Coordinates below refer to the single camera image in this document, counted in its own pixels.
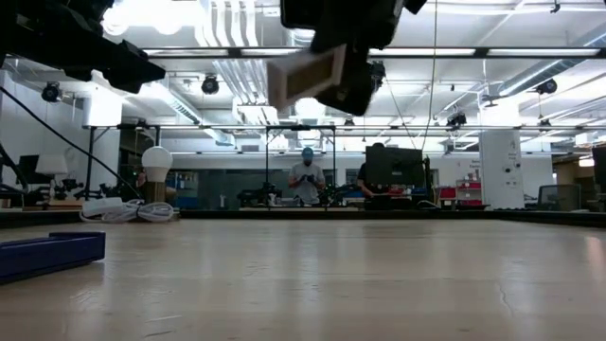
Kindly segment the white pillar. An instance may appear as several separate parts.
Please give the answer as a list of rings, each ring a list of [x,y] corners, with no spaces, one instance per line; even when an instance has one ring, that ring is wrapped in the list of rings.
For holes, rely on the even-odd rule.
[[[479,135],[483,201],[489,209],[523,208],[520,132],[488,130]]]

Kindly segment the black overhead light beam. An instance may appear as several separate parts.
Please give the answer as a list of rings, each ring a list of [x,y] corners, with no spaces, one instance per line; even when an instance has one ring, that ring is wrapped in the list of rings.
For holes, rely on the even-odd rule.
[[[270,59],[298,52],[297,47],[164,47],[145,52],[156,60]],[[371,49],[371,59],[606,59],[606,47],[386,47]]]

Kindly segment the black aluminium table frame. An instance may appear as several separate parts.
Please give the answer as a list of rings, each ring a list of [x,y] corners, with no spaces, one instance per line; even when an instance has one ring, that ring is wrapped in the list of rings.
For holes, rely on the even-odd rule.
[[[495,220],[534,224],[556,224],[606,229],[606,213],[579,213],[529,210],[401,210],[355,211],[323,209],[204,211],[183,210],[179,217],[189,220],[288,220],[288,221],[364,221],[364,220]],[[75,224],[77,211],[0,212],[0,229],[35,225]]]

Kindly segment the white table lamp shade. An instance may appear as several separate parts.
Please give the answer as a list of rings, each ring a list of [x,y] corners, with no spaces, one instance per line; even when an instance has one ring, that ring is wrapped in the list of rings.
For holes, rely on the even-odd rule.
[[[49,176],[69,173],[63,154],[41,154],[38,158],[35,171],[39,174]]]

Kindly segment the dark blue box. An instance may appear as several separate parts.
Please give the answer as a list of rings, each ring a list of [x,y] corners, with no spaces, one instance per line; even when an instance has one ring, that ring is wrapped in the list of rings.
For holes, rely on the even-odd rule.
[[[105,232],[53,232],[0,242],[0,285],[103,260],[105,244]]]

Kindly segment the shelf with blue bins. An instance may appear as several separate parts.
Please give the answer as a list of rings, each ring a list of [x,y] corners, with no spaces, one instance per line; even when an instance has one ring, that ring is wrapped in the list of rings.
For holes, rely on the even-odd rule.
[[[174,204],[183,209],[198,207],[198,172],[175,170],[169,174],[169,186],[175,189]]]

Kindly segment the white hanging box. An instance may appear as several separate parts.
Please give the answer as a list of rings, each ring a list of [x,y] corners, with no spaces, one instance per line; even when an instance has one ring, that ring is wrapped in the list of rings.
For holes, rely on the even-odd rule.
[[[96,89],[83,98],[83,125],[116,126],[122,120],[122,97],[104,89]]]

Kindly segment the rack with red bins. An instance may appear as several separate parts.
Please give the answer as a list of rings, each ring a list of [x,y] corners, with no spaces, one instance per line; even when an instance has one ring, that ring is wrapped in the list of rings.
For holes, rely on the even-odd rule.
[[[482,206],[482,183],[456,180],[454,185],[439,189],[438,202],[442,206]]]

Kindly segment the silver ventilation duct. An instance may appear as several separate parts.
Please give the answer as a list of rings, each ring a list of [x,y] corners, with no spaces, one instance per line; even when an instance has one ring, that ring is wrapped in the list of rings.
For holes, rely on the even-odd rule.
[[[312,43],[315,31],[304,28],[286,28],[285,45],[290,47],[308,47]]]

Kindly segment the black background monitor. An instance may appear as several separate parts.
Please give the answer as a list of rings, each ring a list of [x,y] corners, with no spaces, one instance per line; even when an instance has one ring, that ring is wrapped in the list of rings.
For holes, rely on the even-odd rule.
[[[417,149],[400,149],[391,147],[367,147],[365,150],[365,161],[370,166],[371,160],[378,158],[386,165],[383,174],[371,173],[371,177],[377,176],[379,180],[398,186],[425,187],[425,170],[422,151]]]

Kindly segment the white light bulb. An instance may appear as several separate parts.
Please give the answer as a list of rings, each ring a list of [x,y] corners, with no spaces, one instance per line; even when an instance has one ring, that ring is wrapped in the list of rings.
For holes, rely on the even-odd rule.
[[[173,158],[165,148],[154,146],[144,151],[141,162],[149,182],[164,183],[172,167]]]

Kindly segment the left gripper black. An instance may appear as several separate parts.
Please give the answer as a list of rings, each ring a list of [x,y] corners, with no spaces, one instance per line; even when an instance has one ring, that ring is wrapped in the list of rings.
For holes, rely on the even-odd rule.
[[[0,67],[8,55],[89,81],[97,70],[122,91],[138,94],[166,70],[123,40],[103,37],[101,21],[116,0],[0,0]]]

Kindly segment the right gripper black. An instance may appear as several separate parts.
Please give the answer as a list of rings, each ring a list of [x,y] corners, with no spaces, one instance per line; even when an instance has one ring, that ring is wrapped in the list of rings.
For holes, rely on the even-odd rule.
[[[394,38],[401,14],[416,15],[427,0],[280,0],[281,24],[314,32],[310,49],[323,52],[347,45],[342,77],[314,98],[356,117],[373,95],[369,49],[383,49]]]

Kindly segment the wooden lamp base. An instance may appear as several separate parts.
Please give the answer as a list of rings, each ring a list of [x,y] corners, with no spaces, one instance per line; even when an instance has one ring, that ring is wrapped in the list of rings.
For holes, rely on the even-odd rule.
[[[146,182],[143,185],[144,199],[147,204],[166,201],[166,184],[164,182]]]

